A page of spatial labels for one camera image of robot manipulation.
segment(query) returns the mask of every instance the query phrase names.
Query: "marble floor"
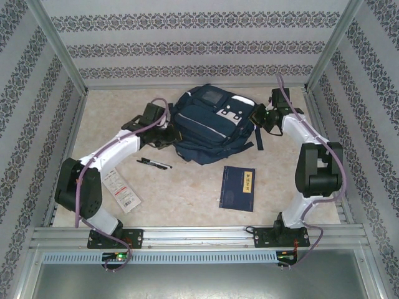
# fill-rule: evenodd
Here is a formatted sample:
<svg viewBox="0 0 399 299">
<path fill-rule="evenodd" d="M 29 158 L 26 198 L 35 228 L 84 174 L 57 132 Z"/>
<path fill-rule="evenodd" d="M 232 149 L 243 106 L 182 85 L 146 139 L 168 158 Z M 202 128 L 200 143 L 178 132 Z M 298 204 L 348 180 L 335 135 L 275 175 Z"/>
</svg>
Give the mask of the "marble floor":
<svg viewBox="0 0 399 299">
<path fill-rule="evenodd" d="M 266 103 L 271 88 L 227 88 L 227 90 Z M 113 138 L 120 127 L 142 114 L 155 97 L 175 102 L 186 89 L 90 91 L 72 157 L 79 159 Z M 291 89 L 295 107 L 307 113 L 302 91 Z M 299 148 L 289 136 L 272 136 L 262 130 L 264 151 L 256 146 L 217 163 L 200 166 L 185 162 L 170 146 L 161 150 L 145 146 L 117 166 L 118 172 L 141 197 L 142 203 L 124 214 L 103 187 L 103 206 L 124 226 L 215 226 L 271 225 L 291 202 L 296 187 L 294 173 Z M 255 134 L 249 139 L 255 144 Z M 136 162 L 141 157 L 173 166 L 161 170 Z M 254 212 L 219 208 L 224 166 L 256 169 Z M 58 208 L 54 226 L 72 227 L 74 213 Z M 308 216 L 313 224 L 339 224 L 334 204 L 317 206 Z"/>
</svg>

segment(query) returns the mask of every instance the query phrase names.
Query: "backpack pocket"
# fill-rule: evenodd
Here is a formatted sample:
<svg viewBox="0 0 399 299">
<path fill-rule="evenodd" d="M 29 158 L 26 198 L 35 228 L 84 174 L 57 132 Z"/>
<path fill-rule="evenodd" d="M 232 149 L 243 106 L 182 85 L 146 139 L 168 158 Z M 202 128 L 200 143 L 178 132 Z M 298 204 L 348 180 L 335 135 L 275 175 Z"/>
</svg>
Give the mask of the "backpack pocket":
<svg viewBox="0 0 399 299">
<path fill-rule="evenodd" d="M 236 130 L 231 121 L 199 106 L 189 105 L 175 115 L 175 121 L 212 143 L 222 144 L 230 139 Z"/>
</svg>

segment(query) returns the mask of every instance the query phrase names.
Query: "marker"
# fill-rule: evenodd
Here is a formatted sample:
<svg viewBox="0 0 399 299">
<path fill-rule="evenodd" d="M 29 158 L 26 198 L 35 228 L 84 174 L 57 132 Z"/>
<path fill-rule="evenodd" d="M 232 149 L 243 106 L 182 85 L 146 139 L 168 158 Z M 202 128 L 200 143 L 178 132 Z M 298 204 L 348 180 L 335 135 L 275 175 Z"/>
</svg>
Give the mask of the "marker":
<svg viewBox="0 0 399 299">
<path fill-rule="evenodd" d="M 172 168 L 172 166 L 170 166 L 170 165 L 167 165 L 167 164 L 164 164 L 164 163 L 161 163 L 161 162 L 156 162 L 154 160 L 150 160 L 150 159 L 146 159 L 146 158 L 142 158 L 142 161 L 148 162 L 148 163 L 153 163 L 153 164 L 156 164 L 156 165 L 160 165 L 160 166 L 163 166 L 163 167 L 166 167 L 166 168 Z"/>
<path fill-rule="evenodd" d="M 157 165 L 157 164 L 154 164 L 154 163 L 151 163 L 151 162 L 146 162 L 146 161 L 141 161 L 141 160 L 136 160 L 136 161 L 139 162 L 139 163 L 142 163 L 142 164 L 147 164 L 147 165 L 155 166 L 156 168 L 159 168 L 159 169 L 163 169 L 163 170 L 168 169 L 168 168 L 165 167 L 165 166 Z"/>
</svg>

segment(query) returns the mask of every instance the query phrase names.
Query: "price tag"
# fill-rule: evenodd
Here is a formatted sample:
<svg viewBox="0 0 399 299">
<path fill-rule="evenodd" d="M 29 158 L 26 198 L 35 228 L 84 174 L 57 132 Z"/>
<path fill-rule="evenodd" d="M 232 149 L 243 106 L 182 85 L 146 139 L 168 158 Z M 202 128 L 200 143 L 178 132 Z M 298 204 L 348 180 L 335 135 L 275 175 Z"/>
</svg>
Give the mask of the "price tag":
<svg viewBox="0 0 399 299">
<path fill-rule="evenodd" d="M 118 171 L 113 168 L 102 181 L 104 186 L 111 192 L 125 214 L 137 207 L 141 200 L 137 194 L 128 186 Z"/>
</svg>

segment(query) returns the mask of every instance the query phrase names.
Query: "decorative border pattern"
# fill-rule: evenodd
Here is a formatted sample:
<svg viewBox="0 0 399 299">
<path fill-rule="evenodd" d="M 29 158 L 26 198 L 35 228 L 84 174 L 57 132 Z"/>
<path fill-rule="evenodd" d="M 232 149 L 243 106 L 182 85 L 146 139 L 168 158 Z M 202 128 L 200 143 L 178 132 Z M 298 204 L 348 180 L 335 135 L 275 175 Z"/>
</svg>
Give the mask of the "decorative border pattern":
<svg viewBox="0 0 399 299">
<path fill-rule="evenodd" d="M 24 0 L 9 0 L 0 13 L 0 53 L 4 50 L 14 30 L 27 11 Z"/>
<path fill-rule="evenodd" d="M 2 224 L 2 218 L 6 214 L 7 206 L 14 193 L 16 183 L 19 180 L 19 174 L 31 149 L 32 141 L 36 135 L 47 102 L 50 100 L 50 95 L 61 72 L 61 68 L 62 63 L 55 55 L 28 114 L 21 137 L 18 138 L 17 146 L 14 148 L 15 152 L 12 153 L 7 164 L 8 168 L 4 171 L 3 177 L 0 180 L 0 224 Z"/>
<path fill-rule="evenodd" d="M 349 104 L 363 133 L 368 150 L 372 154 L 378 174 L 384 183 L 385 191 L 388 193 L 388 198 L 392 201 L 391 205 L 396 210 L 397 217 L 399 217 L 399 178 L 397 177 L 397 172 L 394 170 L 395 168 L 386 154 L 386 149 L 382 144 L 380 135 L 373 124 L 372 118 L 368 114 L 367 107 L 358 92 L 355 80 L 339 50 L 335 51 L 331 58 L 331 63 L 348 97 Z"/>
<path fill-rule="evenodd" d="M 179 12 L 156 14 L 110 14 L 52 17 L 59 32 L 192 29 L 311 27 L 333 28 L 340 17 L 337 11 L 259 11 L 259 12 Z"/>
<path fill-rule="evenodd" d="M 367 5 L 380 21 L 392 44 L 399 50 L 399 9 L 392 0 L 367 0 Z"/>
<path fill-rule="evenodd" d="M 365 215 L 369 221 L 372 233 L 378 245 L 378 251 L 382 256 L 382 262 L 385 264 L 385 270 L 390 276 L 390 283 L 393 284 L 395 295 L 399 297 L 399 265 L 398 257 L 395 256 L 395 249 L 390 244 L 390 238 L 387 237 L 387 228 L 383 225 L 380 211 L 375 207 L 374 195 L 370 191 L 367 177 L 359 162 L 356 149 L 353 145 L 344 116 L 342 115 L 337 99 L 332 90 L 331 84 L 325 74 L 319 80 L 320 88 L 324 94 L 325 100 L 332 115 L 335 128 L 337 130 L 340 142 L 344 147 L 346 160 L 348 161 L 350 172 L 360 196 L 360 200 L 365 209 Z"/>
<path fill-rule="evenodd" d="M 68 109 L 68 104 L 70 103 L 73 91 L 74 91 L 74 84 L 72 83 L 72 80 L 68 78 L 68 81 L 62 92 L 62 96 L 59 105 L 57 107 L 57 111 L 52 120 L 50 130 L 47 133 L 46 142 L 43 145 L 42 153 L 36 165 L 32 182 L 31 185 L 29 186 L 29 191 L 26 194 L 26 198 L 24 200 L 24 206 L 21 209 L 21 213 L 18 217 L 18 225 L 16 225 L 14 228 L 15 231 L 12 234 L 11 243 L 9 244 L 9 250 L 7 251 L 5 256 L 6 261 L 1 265 L 0 298 L 7 298 L 7 292 L 11 288 L 11 282 L 14 278 L 15 270 L 17 269 L 17 262 L 21 256 L 21 251 L 24 248 L 26 233 L 28 231 L 29 225 L 31 224 L 31 217 L 33 216 L 33 212 L 36 208 L 36 202 L 38 201 L 41 193 L 42 182 L 46 175 L 47 168 L 50 165 L 52 154 L 55 145 L 57 143 L 58 134 L 62 128 L 62 122 L 64 120 L 66 111 Z M 81 98 L 82 97 L 79 98 L 70 127 L 72 127 L 75 121 L 75 116 Z M 69 135 L 65 142 L 63 153 L 65 153 L 65 150 L 67 148 L 68 140 L 69 140 Z M 59 167 L 61 166 L 63 158 L 64 154 L 61 156 L 61 159 L 58 162 Z"/>
<path fill-rule="evenodd" d="M 19 97 L 25 89 L 27 79 L 30 78 L 33 68 L 35 67 L 46 43 L 47 37 L 38 26 L 29 40 L 29 44 L 27 45 L 24 54 L 21 56 L 17 67 L 12 73 L 10 80 L 8 80 L 8 85 L 4 87 L 1 94 L 0 138 L 2 137 L 2 132 L 4 132 L 7 127 L 6 124 L 9 121 L 9 117 L 12 116 L 16 103 L 18 103 Z"/>
<path fill-rule="evenodd" d="M 91 58 L 146 55 L 320 54 L 324 46 L 325 42 L 254 40 L 69 45 L 67 48 L 72 58 Z"/>
<path fill-rule="evenodd" d="M 399 130 L 399 93 L 395 90 L 391 78 L 384 71 L 377 53 L 374 51 L 370 42 L 367 40 L 358 22 L 354 20 L 346 32 L 349 42 L 356 51 L 357 57 L 361 61 L 364 70 L 367 72 L 370 82 L 373 84 L 377 95 L 384 109 L 389 115 L 391 123 L 396 131 Z"/>
<path fill-rule="evenodd" d="M 308 76 L 313 65 L 176 65 L 165 67 L 102 67 L 79 69 L 83 79 L 222 77 L 222 76 Z"/>
</svg>

